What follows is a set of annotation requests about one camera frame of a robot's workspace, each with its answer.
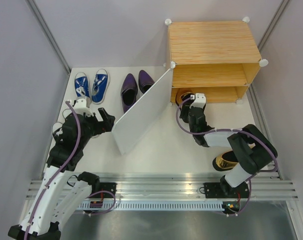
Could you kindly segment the gold loafer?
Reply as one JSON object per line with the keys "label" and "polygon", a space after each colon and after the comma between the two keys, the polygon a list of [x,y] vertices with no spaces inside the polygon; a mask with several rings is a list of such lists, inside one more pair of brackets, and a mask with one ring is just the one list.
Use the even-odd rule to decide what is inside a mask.
{"label": "gold loafer", "polygon": [[212,166],[216,171],[225,172],[232,170],[239,161],[233,151],[227,151],[218,155],[213,161]]}
{"label": "gold loafer", "polygon": [[175,103],[179,106],[184,100],[190,98],[191,95],[194,95],[194,92],[191,88],[179,88],[175,95]]}

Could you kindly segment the white cabinet door panel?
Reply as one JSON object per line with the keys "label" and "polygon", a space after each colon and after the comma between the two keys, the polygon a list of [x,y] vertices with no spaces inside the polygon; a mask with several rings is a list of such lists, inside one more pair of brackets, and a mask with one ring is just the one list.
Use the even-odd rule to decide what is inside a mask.
{"label": "white cabinet door panel", "polygon": [[165,73],[114,124],[112,135],[121,155],[129,153],[170,103],[173,71]]}

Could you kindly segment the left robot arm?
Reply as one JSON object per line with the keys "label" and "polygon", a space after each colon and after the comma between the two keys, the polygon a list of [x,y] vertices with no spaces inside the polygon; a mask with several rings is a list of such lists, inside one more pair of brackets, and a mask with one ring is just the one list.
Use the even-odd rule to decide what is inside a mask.
{"label": "left robot arm", "polygon": [[47,167],[41,186],[26,216],[21,223],[13,225],[8,236],[14,240],[58,240],[69,218],[79,205],[88,198],[116,199],[115,192],[101,187],[98,175],[84,171],[62,201],[60,195],[73,176],[78,162],[84,155],[84,148],[93,137],[111,132],[115,117],[104,108],[98,112],[98,120],[89,109],[70,108],[55,137],[55,145],[49,152]]}

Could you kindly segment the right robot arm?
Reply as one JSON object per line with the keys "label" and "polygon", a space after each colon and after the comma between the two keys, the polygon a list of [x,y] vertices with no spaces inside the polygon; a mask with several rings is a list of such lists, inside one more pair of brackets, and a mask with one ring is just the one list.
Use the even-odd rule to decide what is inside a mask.
{"label": "right robot arm", "polygon": [[189,129],[183,127],[182,130],[191,135],[197,145],[230,149],[213,161],[217,171],[227,171],[227,174],[219,182],[204,183],[208,198],[248,197],[246,183],[263,172],[268,164],[277,162],[277,150],[255,125],[248,124],[241,129],[211,127],[206,121],[205,104],[181,103],[176,111],[176,120],[188,124]]}

